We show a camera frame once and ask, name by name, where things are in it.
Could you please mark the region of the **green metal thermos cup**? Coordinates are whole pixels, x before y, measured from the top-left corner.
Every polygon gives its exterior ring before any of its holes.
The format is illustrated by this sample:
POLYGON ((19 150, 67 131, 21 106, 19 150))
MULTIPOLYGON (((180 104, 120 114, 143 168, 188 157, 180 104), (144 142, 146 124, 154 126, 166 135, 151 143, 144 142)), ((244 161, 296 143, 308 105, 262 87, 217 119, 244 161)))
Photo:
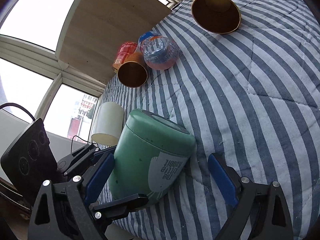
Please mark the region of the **green metal thermos cup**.
POLYGON ((154 205, 169 191, 192 154, 196 139, 184 127, 143 109, 130 112, 108 179, 114 200, 144 194, 154 205))

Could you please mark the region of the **white paper cup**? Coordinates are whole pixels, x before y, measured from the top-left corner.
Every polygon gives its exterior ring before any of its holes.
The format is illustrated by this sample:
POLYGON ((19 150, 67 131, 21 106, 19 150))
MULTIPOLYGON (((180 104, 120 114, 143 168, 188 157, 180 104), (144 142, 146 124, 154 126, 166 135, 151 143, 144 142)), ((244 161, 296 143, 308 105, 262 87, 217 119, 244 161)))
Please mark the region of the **white paper cup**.
POLYGON ((98 110, 91 139, 101 145, 115 146, 123 130, 124 110, 115 102, 105 102, 98 110))

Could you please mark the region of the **orange paper cup far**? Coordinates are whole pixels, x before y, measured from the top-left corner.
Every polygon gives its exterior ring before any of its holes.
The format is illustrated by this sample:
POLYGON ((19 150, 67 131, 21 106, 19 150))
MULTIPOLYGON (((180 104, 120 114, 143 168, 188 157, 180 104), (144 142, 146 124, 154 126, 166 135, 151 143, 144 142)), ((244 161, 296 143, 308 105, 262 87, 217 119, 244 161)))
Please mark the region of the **orange paper cup far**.
POLYGON ((141 52, 129 55, 117 72, 119 81, 130 88, 137 88, 148 79, 148 70, 141 52))

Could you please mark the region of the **orange paper cup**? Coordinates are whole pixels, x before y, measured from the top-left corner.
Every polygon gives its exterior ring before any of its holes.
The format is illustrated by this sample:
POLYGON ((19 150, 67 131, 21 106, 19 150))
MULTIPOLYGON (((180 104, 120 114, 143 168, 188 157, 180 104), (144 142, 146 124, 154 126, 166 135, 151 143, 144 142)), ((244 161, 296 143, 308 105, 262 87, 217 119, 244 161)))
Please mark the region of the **orange paper cup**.
POLYGON ((229 34, 240 27, 241 12, 232 0, 194 0, 191 13, 206 31, 229 34))
POLYGON ((148 70, 141 52, 129 55, 117 72, 119 81, 130 88, 137 88, 148 79, 148 70))

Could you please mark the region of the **orange paper cup near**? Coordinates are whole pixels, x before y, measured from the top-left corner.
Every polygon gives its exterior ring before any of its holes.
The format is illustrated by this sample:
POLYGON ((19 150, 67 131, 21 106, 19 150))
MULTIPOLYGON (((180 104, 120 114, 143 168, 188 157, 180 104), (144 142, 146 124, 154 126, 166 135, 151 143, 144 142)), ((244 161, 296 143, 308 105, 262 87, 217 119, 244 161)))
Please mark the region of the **orange paper cup near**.
POLYGON ((229 34, 240 27, 241 12, 232 0, 194 0, 191 13, 206 31, 229 34))

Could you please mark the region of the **striped blue white quilt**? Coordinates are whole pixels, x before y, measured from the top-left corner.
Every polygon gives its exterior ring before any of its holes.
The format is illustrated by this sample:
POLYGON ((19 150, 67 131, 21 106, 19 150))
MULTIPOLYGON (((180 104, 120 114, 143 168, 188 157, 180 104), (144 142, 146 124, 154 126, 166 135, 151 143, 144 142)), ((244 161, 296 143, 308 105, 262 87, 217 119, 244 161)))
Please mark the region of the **striped blue white quilt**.
POLYGON ((192 155, 156 205, 116 221, 142 239, 214 239, 230 209, 208 171, 226 163, 252 181, 278 181, 295 239, 319 217, 319 24, 303 0, 233 0, 241 24, 212 34, 184 0, 155 26, 173 38, 181 57, 127 88, 114 77, 102 100, 159 114, 194 134, 192 155))

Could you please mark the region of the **wooden board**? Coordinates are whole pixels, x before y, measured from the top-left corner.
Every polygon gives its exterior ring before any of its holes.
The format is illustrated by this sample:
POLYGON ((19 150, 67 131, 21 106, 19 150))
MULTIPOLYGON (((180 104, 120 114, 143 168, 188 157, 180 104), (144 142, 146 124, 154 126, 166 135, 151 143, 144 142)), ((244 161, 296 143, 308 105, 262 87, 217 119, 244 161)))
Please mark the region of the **wooden board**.
POLYGON ((158 0, 74 0, 55 55, 63 63, 107 84, 121 44, 136 42, 171 10, 158 0))

